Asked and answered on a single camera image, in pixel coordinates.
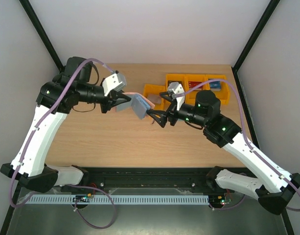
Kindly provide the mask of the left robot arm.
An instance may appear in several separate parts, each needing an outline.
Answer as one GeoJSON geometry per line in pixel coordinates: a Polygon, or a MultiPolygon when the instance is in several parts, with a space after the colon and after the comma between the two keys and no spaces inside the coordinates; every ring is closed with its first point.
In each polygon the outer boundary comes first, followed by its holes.
{"type": "Polygon", "coordinates": [[[71,57],[63,71],[42,85],[28,134],[14,160],[1,166],[3,175],[17,180],[26,189],[41,193],[54,186],[86,183],[86,170],[75,165],[50,166],[45,164],[45,160],[57,130],[78,103],[99,104],[105,114],[131,100],[122,91],[127,85],[126,78],[116,70],[110,70],[111,74],[101,81],[89,83],[96,62],[94,59],[71,57]]]}

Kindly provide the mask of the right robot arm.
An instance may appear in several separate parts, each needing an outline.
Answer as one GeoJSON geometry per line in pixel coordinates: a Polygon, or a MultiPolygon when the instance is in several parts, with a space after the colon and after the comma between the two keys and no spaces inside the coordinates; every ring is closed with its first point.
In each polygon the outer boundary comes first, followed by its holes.
{"type": "Polygon", "coordinates": [[[207,188],[213,192],[231,189],[253,199],[268,212],[280,215],[300,187],[300,174],[277,166],[256,148],[241,128],[220,113],[220,100],[210,90],[196,94],[195,104],[178,104],[180,98],[171,92],[160,96],[170,102],[167,110],[148,110],[161,127],[167,122],[175,125],[183,120],[187,125],[202,130],[204,136],[225,151],[234,155],[255,176],[249,177],[215,166],[206,176],[207,188]]]}

